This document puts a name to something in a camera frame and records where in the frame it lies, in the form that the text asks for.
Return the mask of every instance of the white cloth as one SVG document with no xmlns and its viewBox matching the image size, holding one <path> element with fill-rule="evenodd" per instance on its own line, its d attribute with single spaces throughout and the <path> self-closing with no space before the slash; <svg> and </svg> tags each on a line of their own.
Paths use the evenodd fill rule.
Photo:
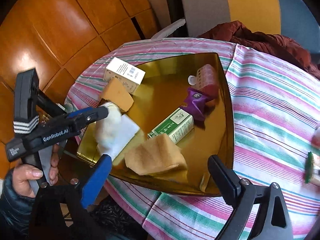
<svg viewBox="0 0 320 240">
<path fill-rule="evenodd" d="M 126 114 L 122 115 L 118 135 L 116 136 L 112 146 L 110 148 L 105 148 L 98 144 L 98 152 L 100 155 L 108 154 L 113 161 L 139 131 L 139 129 L 140 127 Z"/>
<path fill-rule="evenodd" d="M 108 109 L 108 116 L 96 122 L 94 137 L 97 144 L 111 148 L 118 135 L 121 125 L 121 113 L 118 106 L 112 102 L 101 105 Z"/>
</svg>

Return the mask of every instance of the green object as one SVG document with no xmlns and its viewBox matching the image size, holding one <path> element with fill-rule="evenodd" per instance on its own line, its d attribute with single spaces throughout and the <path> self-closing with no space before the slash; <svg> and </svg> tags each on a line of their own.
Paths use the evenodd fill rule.
<svg viewBox="0 0 320 240">
<path fill-rule="evenodd" d="M 166 119 L 164 119 L 157 127 L 155 127 L 148 137 L 152 138 L 162 133 L 169 135 L 170 139 L 177 144 L 188 132 L 193 128 L 193 117 L 191 114 L 176 109 Z"/>
<path fill-rule="evenodd" d="M 305 178 L 304 178 L 304 182 L 305 183 L 309 183 L 311 178 L 312 178 L 312 174 L 313 174 L 313 154 L 312 152 L 308 152 L 308 157 L 306 160 L 306 164 L 305 164 Z"/>
</svg>

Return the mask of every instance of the purple snack packet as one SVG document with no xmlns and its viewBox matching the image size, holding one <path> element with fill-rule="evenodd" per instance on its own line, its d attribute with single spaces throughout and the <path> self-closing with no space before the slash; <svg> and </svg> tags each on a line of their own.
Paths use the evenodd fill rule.
<svg viewBox="0 0 320 240">
<path fill-rule="evenodd" d="M 203 122 L 205 103 L 213 100 L 209 95 L 196 90 L 194 88 L 188 88 L 188 96 L 181 104 L 180 108 L 193 116 L 194 120 Z"/>
</svg>

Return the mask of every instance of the chair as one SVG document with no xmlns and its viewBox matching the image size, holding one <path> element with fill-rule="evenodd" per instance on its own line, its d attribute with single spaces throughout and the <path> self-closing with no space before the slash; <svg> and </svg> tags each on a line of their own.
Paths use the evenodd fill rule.
<svg viewBox="0 0 320 240">
<path fill-rule="evenodd" d="M 172 24 L 152 39 L 197 37 L 218 24 L 241 21 L 252 32 L 282 34 L 320 63 L 320 27 L 302 0 L 167 0 Z"/>
</svg>

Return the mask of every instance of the red jacket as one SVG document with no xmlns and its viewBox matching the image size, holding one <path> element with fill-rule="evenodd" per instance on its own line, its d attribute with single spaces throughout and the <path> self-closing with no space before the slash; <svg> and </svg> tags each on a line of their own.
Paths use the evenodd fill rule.
<svg viewBox="0 0 320 240">
<path fill-rule="evenodd" d="M 310 53 L 283 35 L 252 33 L 241 22 L 219 24 L 198 38 L 230 41 L 283 59 L 320 80 L 320 70 L 311 62 Z"/>
</svg>

